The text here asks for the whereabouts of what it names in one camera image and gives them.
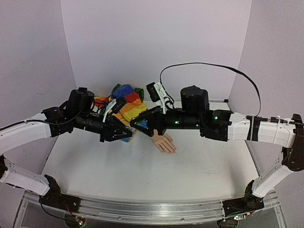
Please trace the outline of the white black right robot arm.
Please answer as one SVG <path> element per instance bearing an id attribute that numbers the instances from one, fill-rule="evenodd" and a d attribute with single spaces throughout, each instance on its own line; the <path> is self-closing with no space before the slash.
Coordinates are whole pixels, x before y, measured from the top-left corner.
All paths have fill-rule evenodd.
<path id="1" fill-rule="evenodd" d="M 131 127 L 153 136 L 168 129 L 198 129 L 201 137 L 216 141 L 246 140 L 282 146 L 283 156 L 259 178 L 252 180 L 241 198 L 223 201 L 226 216 L 253 212 L 264 207 L 264 196 L 293 172 L 304 169 L 304 124 L 299 114 L 291 118 L 243 115 L 229 110 L 211 110 L 209 95 L 197 86 L 181 90 L 181 108 L 169 109 L 161 83 L 147 90 L 156 106 L 131 120 Z"/>

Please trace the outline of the mannequin hand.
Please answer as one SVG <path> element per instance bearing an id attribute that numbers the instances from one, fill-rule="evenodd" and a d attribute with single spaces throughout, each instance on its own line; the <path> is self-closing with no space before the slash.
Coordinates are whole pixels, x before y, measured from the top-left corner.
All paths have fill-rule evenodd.
<path id="1" fill-rule="evenodd" d="M 154 135 L 150 139 L 162 153 L 176 155 L 176 147 L 169 135 L 158 135 L 157 130 L 154 130 Z"/>

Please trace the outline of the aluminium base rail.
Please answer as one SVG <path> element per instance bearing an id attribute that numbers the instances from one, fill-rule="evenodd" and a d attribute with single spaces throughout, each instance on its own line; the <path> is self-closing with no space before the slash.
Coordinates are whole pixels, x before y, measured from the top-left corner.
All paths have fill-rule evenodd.
<path id="1" fill-rule="evenodd" d="M 124 202 L 63 195 L 61 206 L 26 191 L 13 226 L 16 228 L 131 227 L 284 228 L 285 218 L 274 190 L 255 207 L 241 199 L 193 202 Z"/>

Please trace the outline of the rainbow striped cloth sleeve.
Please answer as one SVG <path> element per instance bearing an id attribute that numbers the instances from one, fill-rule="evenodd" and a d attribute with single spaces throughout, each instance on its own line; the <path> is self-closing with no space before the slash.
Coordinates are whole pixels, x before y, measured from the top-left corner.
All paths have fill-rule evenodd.
<path id="1" fill-rule="evenodd" d="M 148 108 L 144 104 L 144 90 L 138 87 L 132 87 L 129 84 L 117 84 L 108 97 L 95 96 L 93 111 L 103 115 L 107 105 L 113 100 L 124 97 L 126 104 L 114 116 L 126 126 L 130 126 L 130 121 Z"/>

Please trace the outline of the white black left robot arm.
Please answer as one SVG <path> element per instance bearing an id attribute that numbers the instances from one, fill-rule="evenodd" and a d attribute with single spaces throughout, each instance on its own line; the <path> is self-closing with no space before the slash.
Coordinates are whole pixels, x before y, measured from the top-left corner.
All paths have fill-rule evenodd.
<path id="1" fill-rule="evenodd" d="M 34 192 L 55 208 L 64 204 L 64 196 L 56 180 L 16 166 L 5 158 L 11 149 L 39 139 L 54 138 L 72 133 L 77 128 L 100 136 L 100 142 L 113 142 L 132 137 L 130 127 L 119 121 L 115 114 L 126 104 L 120 97 L 111 101 L 103 114 L 94 110 L 95 95 L 85 87 L 71 91 L 69 99 L 59 107 L 0 129 L 0 181 L 13 187 Z"/>

